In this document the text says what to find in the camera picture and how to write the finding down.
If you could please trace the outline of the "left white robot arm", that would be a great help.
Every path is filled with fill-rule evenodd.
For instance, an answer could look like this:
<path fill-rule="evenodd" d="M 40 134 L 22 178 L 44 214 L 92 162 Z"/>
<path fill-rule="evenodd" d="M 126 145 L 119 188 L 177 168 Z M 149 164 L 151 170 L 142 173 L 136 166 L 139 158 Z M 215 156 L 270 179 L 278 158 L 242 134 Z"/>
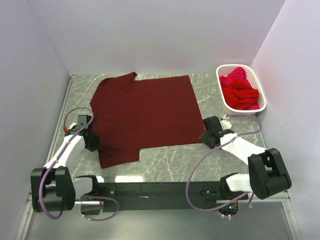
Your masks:
<path fill-rule="evenodd" d="M 35 168 L 30 175 L 32 208 L 35 212 L 63 212 L 72 210 L 77 199 L 83 195 L 98 193 L 98 180 L 94 175 L 72 179 L 70 170 L 82 150 L 98 150 L 100 137 L 93 128 L 93 117 L 79 115 L 77 123 L 64 127 L 62 145 L 42 168 Z"/>

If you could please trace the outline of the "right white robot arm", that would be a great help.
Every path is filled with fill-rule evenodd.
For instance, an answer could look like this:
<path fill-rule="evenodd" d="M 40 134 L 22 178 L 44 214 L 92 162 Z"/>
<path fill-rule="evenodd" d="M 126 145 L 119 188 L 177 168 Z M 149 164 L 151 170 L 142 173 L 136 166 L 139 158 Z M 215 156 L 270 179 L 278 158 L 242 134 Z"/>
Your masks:
<path fill-rule="evenodd" d="M 279 150 L 257 146 L 231 130 L 227 125 L 229 116 L 212 116 L 203 120 L 205 131 L 200 140 L 210 149 L 232 154 L 248 166 L 248 174 L 231 173 L 220 179 L 220 191 L 231 193 L 253 193 L 264 200 L 287 191 L 292 181 Z"/>

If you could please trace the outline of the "maroon t shirt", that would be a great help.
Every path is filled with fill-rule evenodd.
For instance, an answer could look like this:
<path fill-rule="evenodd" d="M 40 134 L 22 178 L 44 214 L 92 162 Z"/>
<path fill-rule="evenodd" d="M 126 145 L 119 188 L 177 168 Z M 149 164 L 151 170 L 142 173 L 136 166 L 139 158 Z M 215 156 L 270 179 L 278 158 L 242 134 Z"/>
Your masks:
<path fill-rule="evenodd" d="M 197 144 L 205 130 L 188 75 L 136 76 L 102 80 L 90 101 L 103 169 L 138 161 L 142 149 Z"/>

